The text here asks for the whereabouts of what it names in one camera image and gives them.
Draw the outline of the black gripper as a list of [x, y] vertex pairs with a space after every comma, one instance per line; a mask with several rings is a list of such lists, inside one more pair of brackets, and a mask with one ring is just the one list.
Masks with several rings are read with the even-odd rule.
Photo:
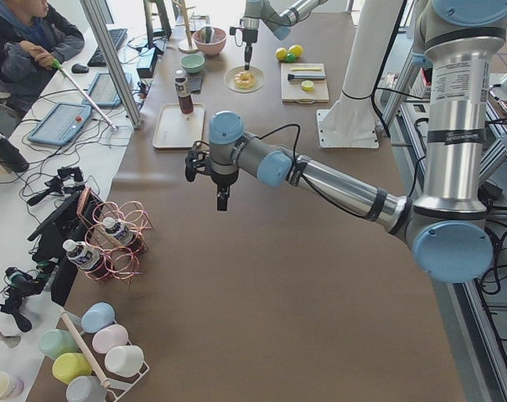
[[216, 184], [217, 210], [226, 211], [228, 209], [228, 198], [230, 197], [230, 186], [236, 182], [238, 171], [233, 173], [211, 173], [211, 179]]
[[[258, 39], [258, 29], [257, 28], [243, 28], [242, 29], [242, 39], [246, 43], [245, 58], [250, 59], [252, 57], [253, 44], [255, 44]], [[245, 61], [244, 69], [245, 70], [250, 69], [250, 60]]]

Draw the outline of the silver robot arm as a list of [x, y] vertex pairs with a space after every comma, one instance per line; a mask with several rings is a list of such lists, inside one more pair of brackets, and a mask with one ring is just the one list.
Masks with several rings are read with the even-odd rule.
[[238, 27], [242, 40], [246, 43], [245, 70], [248, 71], [251, 67], [253, 44], [258, 40], [260, 23], [264, 23], [276, 38], [283, 40], [290, 34], [293, 25], [307, 18], [315, 8], [324, 4], [324, 0], [296, 1], [278, 12], [267, 0], [247, 0]]
[[216, 113], [206, 170], [226, 209], [240, 172], [276, 187], [307, 189], [355, 217], [376, 222], [405, 242], [430, 277], [464, 283], [486, 275], [495, 255], [479, 201], [489, 61], [505, 41], [507, 1], [422, 1], [416, 8], [416, 50], [432, 66], [425, 154], [410, 167], [411, 188], [383, 188], [245, 130], [239, 115]]

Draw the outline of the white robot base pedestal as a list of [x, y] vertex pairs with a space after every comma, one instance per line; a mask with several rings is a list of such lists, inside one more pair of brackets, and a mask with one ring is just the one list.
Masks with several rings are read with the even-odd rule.
[[375, 86], [384, 68], [392, 38], [400, 26], [405, 1], [366, 1], [361, 9], [339, 99], [319, 110], [318, 139], [322, 148], [379, 146], [375, 132]]

